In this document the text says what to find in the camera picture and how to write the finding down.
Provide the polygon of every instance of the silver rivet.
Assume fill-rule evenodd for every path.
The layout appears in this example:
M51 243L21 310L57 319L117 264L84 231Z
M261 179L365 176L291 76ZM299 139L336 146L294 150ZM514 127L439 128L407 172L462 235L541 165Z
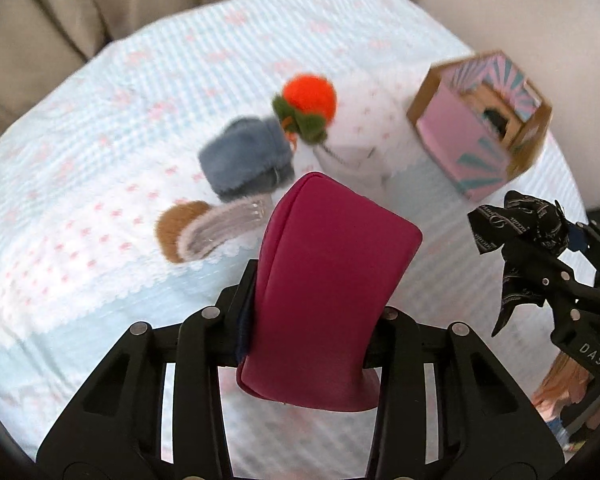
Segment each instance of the silver rivet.
M220 316L220 309L216 306L208 306L202 311L202 317L205 319L215 319Z
M465 325L464 323L456 323L455 325L453 325L451 327L451 330L454 331L454 334L456 335L460 335L460 336L465 336L465 335L469 335L469 327L467 325Z
M149 326L147 323L144 321L138 321L129 327L129 332L131 332L133 335L142 335L147 331L148 328Z
M387 319L389 321L394 320L398 317L398 311L395 310L392 306L386 306L382 311L382 319Z

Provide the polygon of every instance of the hexagonal box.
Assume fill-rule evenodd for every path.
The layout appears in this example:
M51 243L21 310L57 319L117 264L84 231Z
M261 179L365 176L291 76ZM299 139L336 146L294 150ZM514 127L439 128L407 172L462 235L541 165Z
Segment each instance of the hexagonal box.
M502 51L432 66L407 112L427 151L474 202L533 165L551 115Z

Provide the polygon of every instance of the orange hair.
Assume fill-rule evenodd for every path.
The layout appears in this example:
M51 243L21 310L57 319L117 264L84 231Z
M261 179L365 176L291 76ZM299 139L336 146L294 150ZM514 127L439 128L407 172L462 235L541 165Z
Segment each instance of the orange hair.
M282 97L305 114L320 114L327 124L336 115L336 92L333 85L317 75L298 75L282 89Z
M556 404L560 400L570 399L579 402L577 391L583 391L583 384L589 381L589 372L567 354L560 352L551 365L549 372L538 389L531 396L536 408L543 404Z

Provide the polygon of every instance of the orange pom-pom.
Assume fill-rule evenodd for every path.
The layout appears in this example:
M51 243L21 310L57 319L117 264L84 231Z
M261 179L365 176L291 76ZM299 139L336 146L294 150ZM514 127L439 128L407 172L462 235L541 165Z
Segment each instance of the orange pom-pom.
M305 114L320 114L327 124L336 115L336 91L325 78L303 74L289 81L282 89L282 97Z

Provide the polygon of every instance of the black ribbon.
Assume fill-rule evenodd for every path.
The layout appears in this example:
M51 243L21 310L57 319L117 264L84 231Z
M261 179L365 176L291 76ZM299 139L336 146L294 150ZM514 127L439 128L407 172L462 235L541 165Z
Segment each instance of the black ribbon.
M558 257L570 246L574 227L564 217L558 202L554 205L513 190L505 195L504 207L481 205L467 216L480 254L495 251L508 240L520 237ZM540 286L523 278L519 270L505 262L500 315L491 336L503 329L519 304L543 306L545 299Z

